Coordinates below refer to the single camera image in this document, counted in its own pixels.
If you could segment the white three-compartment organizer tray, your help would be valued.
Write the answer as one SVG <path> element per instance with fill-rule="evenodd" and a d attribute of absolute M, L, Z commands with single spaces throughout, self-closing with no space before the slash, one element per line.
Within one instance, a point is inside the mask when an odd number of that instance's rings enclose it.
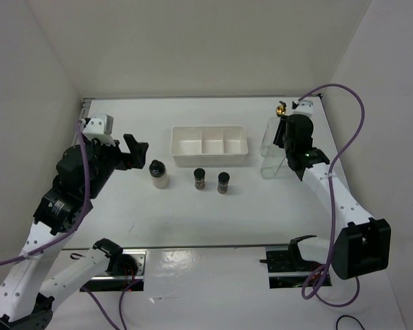
<path fill-rule="evenodd" d="M 228 126 L 175 126 L 171 155 L 179 167 L 241 165 L 248 155 L 246 128 Z"/>

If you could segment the spice jar black lid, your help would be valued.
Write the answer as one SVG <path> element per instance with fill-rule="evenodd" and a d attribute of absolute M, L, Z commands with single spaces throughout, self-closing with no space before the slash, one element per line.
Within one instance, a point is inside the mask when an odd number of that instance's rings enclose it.
<path fill-rule="evenodd" d="M 228 191 L 230 175 L 227 172 L 221 172 L 218 175 L 218 192 L 225 194 Z"/>
<path fill-rule="evenodd" d="M 206 172 L 203 168 L 197 168 L 193 172 L 194 186 L 196 190 L 203 190 L 205 188 Z"/>

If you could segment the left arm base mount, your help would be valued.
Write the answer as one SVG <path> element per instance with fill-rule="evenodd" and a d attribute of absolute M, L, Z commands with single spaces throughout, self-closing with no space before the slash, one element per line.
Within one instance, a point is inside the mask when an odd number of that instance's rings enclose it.
<path fill-rule="evenodd" d="M 87 281 L 81 291 L 122 292 L 130 284 L 129 292 L 141 292 L 144 289 L 146 250 L 126 249 L 123 257 L 109 272 L 103 271 Z"/>

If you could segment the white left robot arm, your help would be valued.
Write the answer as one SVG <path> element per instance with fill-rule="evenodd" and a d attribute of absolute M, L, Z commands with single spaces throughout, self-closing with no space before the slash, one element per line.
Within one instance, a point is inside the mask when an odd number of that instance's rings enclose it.
<path fill-rule="evenodd" d="M 103 272 L 132 281 L 138 264 L 109 239 L 95 242 L 61 273 L 49 272 L 115 170 L 141 169 L 149 148 L 131 134 L 128 152 L 111 138 L 84 137 L 69 147 L 56 165 L 52 188 L 43 196 L 18 257 L 0 285 L 0 329 L 45 329 L 56 309 L 94 276 Z"/>

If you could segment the white powder jar black lid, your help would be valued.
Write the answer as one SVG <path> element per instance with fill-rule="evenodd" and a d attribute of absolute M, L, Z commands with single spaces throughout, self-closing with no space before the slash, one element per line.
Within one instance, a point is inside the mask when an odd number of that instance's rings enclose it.
<path fill-rule="evenodd" d="M 149 165 L 149 174 L 156 188 L 164 189 L 169 184 L 169 176 L 163 162 L 154 159 Z"/>

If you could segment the glass oil bottle gold spout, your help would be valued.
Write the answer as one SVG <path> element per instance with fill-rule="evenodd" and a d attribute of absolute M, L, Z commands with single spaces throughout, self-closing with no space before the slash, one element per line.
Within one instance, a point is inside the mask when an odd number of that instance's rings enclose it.
<path fill-rule="evenodd" d="M 286 103 L 279 101 L 279 105 L 275 110 L 275 115 L 268 120 L 260 146 L 260 153 L 262 157 L 266 157 L 268 155 L 268 149 L 276 139 L 279 125 L 282 121 L 282 118 L 286 115 L 286 110 Z"/>

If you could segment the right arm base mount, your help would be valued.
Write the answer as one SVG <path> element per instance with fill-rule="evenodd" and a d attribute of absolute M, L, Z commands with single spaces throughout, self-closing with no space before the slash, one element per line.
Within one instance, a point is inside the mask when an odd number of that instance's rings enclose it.
<path fill-rule="evenodd" d="M 300 243 L 322 243 L 316 235 L 305 235 L 291 239 L 288 244 L 273 245 L 265 248 L 265 257 L 259 263 L 265 265 L 268 272 L 270 289 L 301 288 L 308 275 L 321 266 L 326 260 L 325 255 L 317 256 L 317 260 L 305 260 L 302 256 L 307 252 Z"/>

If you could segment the spice jar black lid right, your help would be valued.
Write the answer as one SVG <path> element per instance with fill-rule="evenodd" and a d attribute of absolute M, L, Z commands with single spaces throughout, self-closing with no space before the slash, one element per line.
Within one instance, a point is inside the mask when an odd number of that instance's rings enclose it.
<path fill-rule="evenodd" d="M 227 172 L 221 172 L 218 175 L 218 192 L 225 194 L 228 191 L 230 175 Z"/>

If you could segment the spice jar black lid left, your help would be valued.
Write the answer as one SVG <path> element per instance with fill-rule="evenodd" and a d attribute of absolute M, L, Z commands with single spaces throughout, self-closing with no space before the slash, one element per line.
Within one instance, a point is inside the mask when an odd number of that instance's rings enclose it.
<path fill-rule="evenodd" d="M 206 172 L 203 168 L 197 168 L 193 172 L 194 186 L 196 190 L 203 190 L 205 188 Z"/>

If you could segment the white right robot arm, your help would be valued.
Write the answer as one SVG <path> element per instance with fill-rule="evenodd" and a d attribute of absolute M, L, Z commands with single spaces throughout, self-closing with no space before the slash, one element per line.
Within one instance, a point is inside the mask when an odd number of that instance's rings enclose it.
<path fill-rule="evenodd" d="M 340 179 L 330 171 L 330 160 L 313 146 L 313 122 L 302 114 L 284 115 L 274 138 L 284 150 L 288 167 L 318 197 L 331 216 L 332 241 L 315 235 L 292 239 L 289 265 L 305 269 L 311 262 L 327 263 L 343 279 L 387 268 L 391 227 L 360 206 Z"/>

